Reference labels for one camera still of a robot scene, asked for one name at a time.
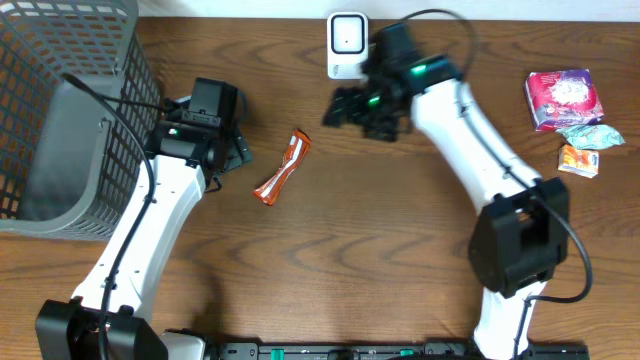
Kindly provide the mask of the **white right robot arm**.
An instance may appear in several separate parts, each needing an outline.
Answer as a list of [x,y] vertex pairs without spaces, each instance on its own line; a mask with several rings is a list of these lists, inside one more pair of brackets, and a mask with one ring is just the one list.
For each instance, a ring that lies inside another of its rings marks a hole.
[[350,122],[393,141],[406,115],[458,177],[478,215],[468,248],[483,287],[473,341],[484,358],[523,358],[532,309],[567,257],[566,186],[542,179],[515,154],[445,56],[331,61],[328,74],[362,84],[336,90],[326,125]]

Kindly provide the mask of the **mint green snack wrapper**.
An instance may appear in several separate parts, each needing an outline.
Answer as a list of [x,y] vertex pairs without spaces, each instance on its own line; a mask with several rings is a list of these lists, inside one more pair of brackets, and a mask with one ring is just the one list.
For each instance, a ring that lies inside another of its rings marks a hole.
[[558,129],[566,141],[579,150],[604,150],[625,143],[622,135],[613,127],[600,125],[576,125]]

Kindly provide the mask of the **red snack bar wrapper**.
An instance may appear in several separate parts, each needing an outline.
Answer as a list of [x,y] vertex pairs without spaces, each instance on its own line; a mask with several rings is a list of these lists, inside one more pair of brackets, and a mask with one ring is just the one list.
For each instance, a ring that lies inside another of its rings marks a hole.
[[311,148],[312,140],[301,129],[295,129],[283,155],[283,161],[276,173],[253,191],[253,195],[263,204],[273,206],[293,172],[300,166]]

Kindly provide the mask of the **orange juice carton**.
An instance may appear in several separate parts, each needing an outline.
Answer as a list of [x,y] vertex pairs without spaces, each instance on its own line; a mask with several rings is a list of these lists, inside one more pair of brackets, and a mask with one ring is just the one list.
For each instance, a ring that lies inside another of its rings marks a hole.
[[593,178],[599,174],[599,164],[598,151],[576,149],[571,145],[564,145],[559,149],[559,171]]

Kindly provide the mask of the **purple sanitary pad pack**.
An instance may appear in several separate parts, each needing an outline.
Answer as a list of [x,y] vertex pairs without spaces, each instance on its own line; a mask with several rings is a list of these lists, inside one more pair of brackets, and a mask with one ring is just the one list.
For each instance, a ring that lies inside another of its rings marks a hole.
[[593,125],[604,117],[589,69],[532,72],[524,82],[524,93],[539,132]]

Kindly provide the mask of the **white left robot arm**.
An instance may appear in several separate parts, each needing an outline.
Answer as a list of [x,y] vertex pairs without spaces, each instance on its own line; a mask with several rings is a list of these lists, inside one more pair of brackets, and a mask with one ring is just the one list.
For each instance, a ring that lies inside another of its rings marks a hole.
[[45,359],[209,359],[190,330],[151,327],[157,289],[195,205],[224,172],[251,159],[238,125],[162,121],[149,135],[136,189],[111,240],[67,302],[48,300],[35,322]]

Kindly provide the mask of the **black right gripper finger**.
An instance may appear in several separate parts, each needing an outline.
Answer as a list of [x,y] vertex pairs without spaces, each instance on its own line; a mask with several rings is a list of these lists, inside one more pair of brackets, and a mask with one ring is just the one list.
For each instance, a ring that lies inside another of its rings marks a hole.
[[339,128],[344,124],[363,124],[363,99],[361,97],[338,97],[329,106],[322,123]]
[[344,103],[366,103],[369,96],[366,90],[360,87],[339,87],[334,91],[333,100]]

